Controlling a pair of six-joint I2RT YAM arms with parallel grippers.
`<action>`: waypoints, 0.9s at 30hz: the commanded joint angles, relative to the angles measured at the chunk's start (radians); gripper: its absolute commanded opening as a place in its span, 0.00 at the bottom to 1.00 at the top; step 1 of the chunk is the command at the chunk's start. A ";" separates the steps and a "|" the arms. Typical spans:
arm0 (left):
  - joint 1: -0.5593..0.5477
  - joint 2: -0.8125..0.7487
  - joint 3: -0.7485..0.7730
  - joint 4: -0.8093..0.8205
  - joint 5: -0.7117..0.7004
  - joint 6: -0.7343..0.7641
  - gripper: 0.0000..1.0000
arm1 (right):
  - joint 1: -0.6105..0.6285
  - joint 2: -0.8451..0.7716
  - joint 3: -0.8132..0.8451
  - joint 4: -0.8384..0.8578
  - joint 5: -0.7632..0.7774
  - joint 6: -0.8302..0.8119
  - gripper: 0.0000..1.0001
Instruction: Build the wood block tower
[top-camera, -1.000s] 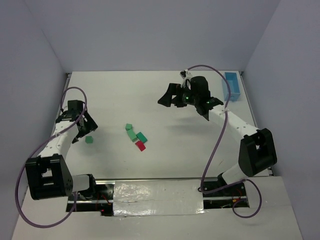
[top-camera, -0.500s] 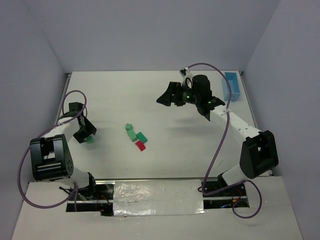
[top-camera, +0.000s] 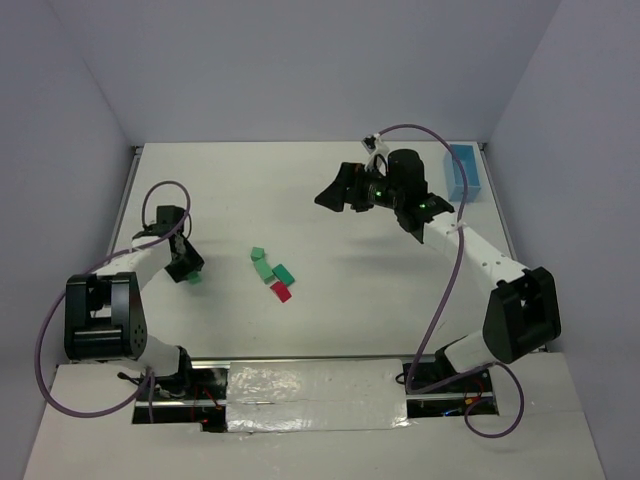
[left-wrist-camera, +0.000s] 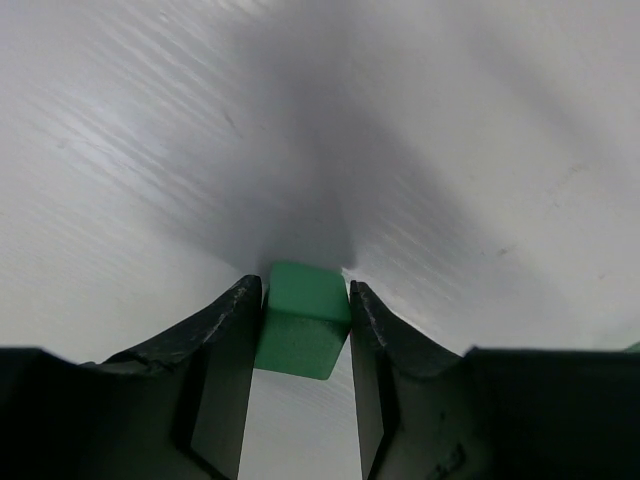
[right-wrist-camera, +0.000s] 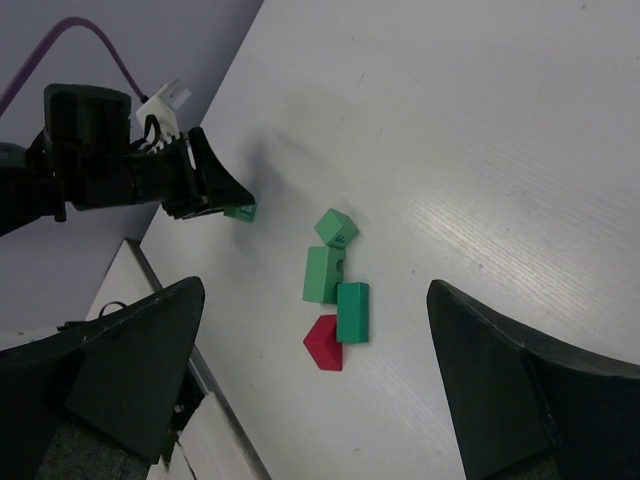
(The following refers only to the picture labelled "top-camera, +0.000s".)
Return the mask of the small green cube block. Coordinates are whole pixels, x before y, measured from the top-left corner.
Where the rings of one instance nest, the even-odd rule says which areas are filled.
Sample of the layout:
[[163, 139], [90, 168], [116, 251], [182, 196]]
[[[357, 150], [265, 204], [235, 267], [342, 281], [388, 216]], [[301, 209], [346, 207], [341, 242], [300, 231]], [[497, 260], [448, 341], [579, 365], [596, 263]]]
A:
[[250, 253], [252, 261], [258, 261], [265, 257], [265, 250], [262, 247], [253, 247]]

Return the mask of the blue plastic box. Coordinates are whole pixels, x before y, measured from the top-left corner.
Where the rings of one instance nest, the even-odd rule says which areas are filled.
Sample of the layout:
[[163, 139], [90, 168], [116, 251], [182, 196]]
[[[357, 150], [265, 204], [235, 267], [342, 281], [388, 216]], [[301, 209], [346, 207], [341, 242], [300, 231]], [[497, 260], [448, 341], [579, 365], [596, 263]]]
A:
[[450, 202], [461, 202], [467, 188], [466, 202], [474, 202], [481, 191], [476, 155], [471, 145], [451, 144], [456, 161], [450, 152], [445, 154], [443, 168]]

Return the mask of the light green long block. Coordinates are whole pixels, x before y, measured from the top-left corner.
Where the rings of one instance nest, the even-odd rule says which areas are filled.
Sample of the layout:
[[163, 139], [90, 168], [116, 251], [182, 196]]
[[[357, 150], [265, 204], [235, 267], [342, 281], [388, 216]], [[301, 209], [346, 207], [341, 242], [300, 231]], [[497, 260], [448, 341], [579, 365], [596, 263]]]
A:
[[272, 267], [268, 264], [265, 258], [255, 260], [253, 265], [257, 274], [265, 284], [270, 284], [274, 281], [275, 275]]

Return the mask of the dark green wood block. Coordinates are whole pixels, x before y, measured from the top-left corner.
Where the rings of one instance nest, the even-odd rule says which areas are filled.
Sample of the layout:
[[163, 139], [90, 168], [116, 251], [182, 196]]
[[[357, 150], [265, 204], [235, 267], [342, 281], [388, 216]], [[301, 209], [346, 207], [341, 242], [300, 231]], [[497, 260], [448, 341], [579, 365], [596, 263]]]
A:
[[295, 282], [294, 276], [283, 264], [278, 264], [273, 267], [272, 272], [274, 276], [287, 287]]

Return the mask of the red wood block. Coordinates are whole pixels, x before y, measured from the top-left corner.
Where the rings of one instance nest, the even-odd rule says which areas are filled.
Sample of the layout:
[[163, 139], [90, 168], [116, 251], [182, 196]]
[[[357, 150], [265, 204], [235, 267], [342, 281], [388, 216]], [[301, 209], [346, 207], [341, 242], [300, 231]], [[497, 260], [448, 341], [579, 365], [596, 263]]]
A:
[[291, 292], [286, 284], [276, 281], [270, 285], [271, 291], [276, 295], [281, 303], [287, 302], [291, 297]]

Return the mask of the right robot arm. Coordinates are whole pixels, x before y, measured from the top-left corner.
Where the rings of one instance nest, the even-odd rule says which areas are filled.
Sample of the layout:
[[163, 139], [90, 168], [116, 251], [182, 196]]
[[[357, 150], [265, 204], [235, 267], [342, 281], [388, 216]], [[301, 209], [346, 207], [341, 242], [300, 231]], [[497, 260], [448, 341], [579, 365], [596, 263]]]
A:
[[416, 151], [377, 147], [365, 164], [344, 162], [314, 202], [334, 212], [389, 209], [405, 232], [449, 258], [455, 273], [462, 267], [472, 271], [488, 297], [484, 321], [436, 351], [434, 366], [441, 378], [511, 364], [560, 335], [552, 274], [508, 258], [464, 224], [458, 208], [429, 191]]

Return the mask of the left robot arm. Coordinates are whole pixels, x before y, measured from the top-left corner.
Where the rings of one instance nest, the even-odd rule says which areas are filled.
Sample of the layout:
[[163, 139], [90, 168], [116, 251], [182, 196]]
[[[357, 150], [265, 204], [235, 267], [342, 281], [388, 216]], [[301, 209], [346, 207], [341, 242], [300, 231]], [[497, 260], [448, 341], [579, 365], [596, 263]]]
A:
[[132, 238], [132, 249], [93, 272], [67, 280], [64, 349], [72, 361], [151, 369], [156, 388], [182, 397], [194, 384], [186, 350], [149, 333], [142, 290], [165, 272], [176, 283], [198, 276], [204, 259], [184, 235], [182, 207], [156, 208], [156, 220]]

